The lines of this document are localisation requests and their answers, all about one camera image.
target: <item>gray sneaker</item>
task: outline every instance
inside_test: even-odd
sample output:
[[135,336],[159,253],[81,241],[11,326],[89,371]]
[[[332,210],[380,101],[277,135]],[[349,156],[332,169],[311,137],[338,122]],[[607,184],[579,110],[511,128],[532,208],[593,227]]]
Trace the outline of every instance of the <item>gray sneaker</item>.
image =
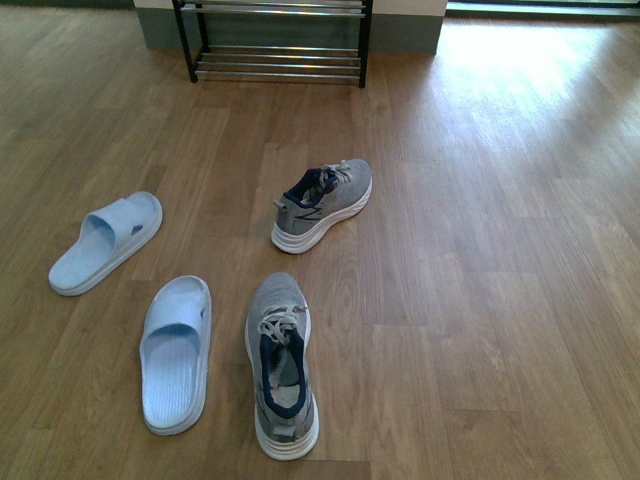
[[245,328],[253,368],[255,424],[262,450],[294,460],[316,444],[320,422],[305,359],[311,317],[300,287],[274,273],[258,288]]
[[303,253],[336,223],[364,208],[371,195],[371,168],[359,158],[307,170],[276,200],[278,216],[271,241],[287,253]]

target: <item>shoe sole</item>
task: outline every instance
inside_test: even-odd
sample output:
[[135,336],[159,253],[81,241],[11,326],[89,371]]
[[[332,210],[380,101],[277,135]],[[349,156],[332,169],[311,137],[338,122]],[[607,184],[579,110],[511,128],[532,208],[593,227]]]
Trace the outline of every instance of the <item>shoe sole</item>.
[[278,227],[277,223],[274,223],[273,230],[271,232],[271,241],[283,252],[294,255],[310,250],[316,243],[322,240],[322,237],[324,237],[329,228],[342,220],[353,217],[364,208],[371,196],[372,185],[373,179],[369,181],[369,188],[367,188],[367,191],[360,200],[347,208],[333,212],[331,215],[323,218],[308,232],[305,232],[302,235],[291,235],[290,233],[286,233]]
[[[304,306],[307,309],[307,328],[304,335],[304,354],[306,354],[307,345],[309,344],[309,337],[311,336],[311,315],[309,314],[309,306],[307,305],[306,299],[304,301]],[[253,370],[253,358],[251,356],[251,347],[249,346],[248,322],[247,326],[244,329],[244,344],[247,348],[249,361],[251,362],[251,369]],[[311,401],[313,402],[313,423],[311,424],[311,428],[304,435],[304,437],[295,442],[288,443],[276,442],[275,440],[270,439],[267,434],[264,433],[264,431],[262,430],[262,426],[260,425],[260,419],[258,418],[258,405],[255,406],[254,423],[256,428],[256,436],[258,437],[260,448],[262,448],[264,453],[275,460],[286,461],[296,460],[298,458],[304,457],[311,451],[311,449],[318,441],[318,435],[320,433],[320,417],[318,415],[318,405],[316,404],[316,397],[315,395],[313,395],[313,392],[311,392]]]

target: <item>white shoelace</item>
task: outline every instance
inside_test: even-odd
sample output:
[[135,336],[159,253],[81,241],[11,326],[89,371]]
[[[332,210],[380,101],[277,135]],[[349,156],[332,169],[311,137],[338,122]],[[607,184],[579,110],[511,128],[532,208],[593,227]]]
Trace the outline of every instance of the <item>white shoelace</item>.
[[324,188],[325,182],[329,178],[329,172],[333,172],[333,174],[338,177],[338,181],[340,183],[346,183],[351,181],[351,174],[348,170],[351,167],[347,164],[346,160],[342,160],[342,162],[335,165],[325,165],[322,167],[322,175],[320,175],[320,185]]
[[304,312],[305,307],[298,305],[282,305],[279,307],[268,307],[258,324],[261,334],[269,335],[271,340],[279,342],[281,345],[288,345],[289,339],[284,335],[287,331],[296,328],[296,314]]

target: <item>slipper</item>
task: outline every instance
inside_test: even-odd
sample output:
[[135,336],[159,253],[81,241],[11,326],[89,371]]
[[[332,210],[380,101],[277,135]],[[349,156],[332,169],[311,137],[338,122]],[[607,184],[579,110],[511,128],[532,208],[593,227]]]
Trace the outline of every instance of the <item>slipper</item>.
[[82,222],[78,241],[51,268],[51,288],[65,296],[93,288],[147,243],[161,223],[162,206],[147,192],[91,212]]
[[151,302],[140,342],[142,410],[157,435],[191,427],[204,408],[211,294],[198,277],[178,277]]

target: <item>metal shoe rack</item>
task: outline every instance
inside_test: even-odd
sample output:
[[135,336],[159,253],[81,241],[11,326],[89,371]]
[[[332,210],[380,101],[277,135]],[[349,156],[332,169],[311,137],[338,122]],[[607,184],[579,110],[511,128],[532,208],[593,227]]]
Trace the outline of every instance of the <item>metal shoe rack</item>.
[[[172,0],[184,57],[193,83],[212,78],[233,80],[347,83],[364,88],[373,0],[243,1]],[[184,15],[197,17],[201,46],[195,57]],[[211,45],[208,14],[258,14],[359,19],[358,48]]]

